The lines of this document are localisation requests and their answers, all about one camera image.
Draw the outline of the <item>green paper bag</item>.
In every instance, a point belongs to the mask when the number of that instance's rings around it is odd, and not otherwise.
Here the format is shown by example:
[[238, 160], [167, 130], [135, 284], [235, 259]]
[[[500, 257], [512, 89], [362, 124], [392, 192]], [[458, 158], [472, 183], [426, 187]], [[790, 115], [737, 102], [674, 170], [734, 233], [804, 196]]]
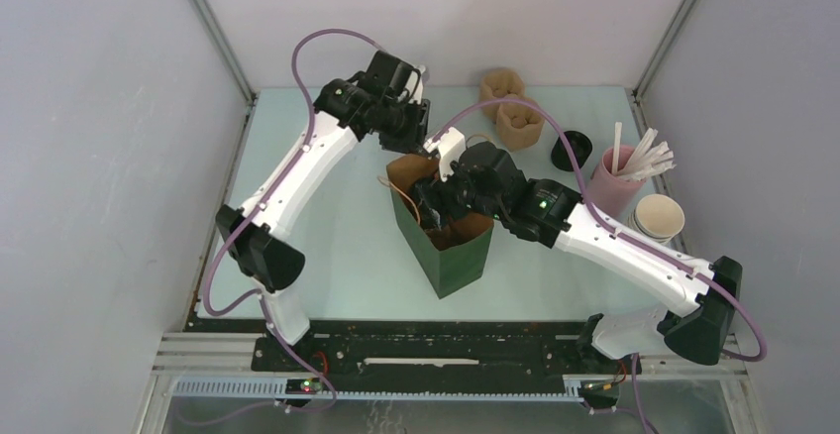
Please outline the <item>green paper bag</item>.
[[409, 189], [433, 175], [438, 162], [418, 155], [401, 156], [385, 167], [396, 226], [438, 298], [445, 298], [479, 280], [489, 254], [494, 221], [468, 213], [446, 220], [441, 229], [425, 229], [418, 222], [421, 204]]

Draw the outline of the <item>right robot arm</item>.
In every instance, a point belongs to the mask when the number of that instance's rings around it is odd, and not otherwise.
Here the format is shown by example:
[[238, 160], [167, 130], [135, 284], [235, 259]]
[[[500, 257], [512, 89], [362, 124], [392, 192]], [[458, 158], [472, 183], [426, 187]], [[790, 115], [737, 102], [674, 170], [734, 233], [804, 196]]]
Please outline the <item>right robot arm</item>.
[[420, 154], [436, 166], [410, 187], [423, 228], [442, 230], [468, 216], [486, 216], [521, 240], [614, 271], [659, 300], [657, 308], [634, 316], [591, 316], [576, 346], [586, 371], [600, 373], [650, 344], [705, 366], [724, 355], [742, 279], [738, 262], [692, 260], [659, 245], [590, 209], [579, 192], [526, 177], [507, 151], [490, 142], [429, 142]]

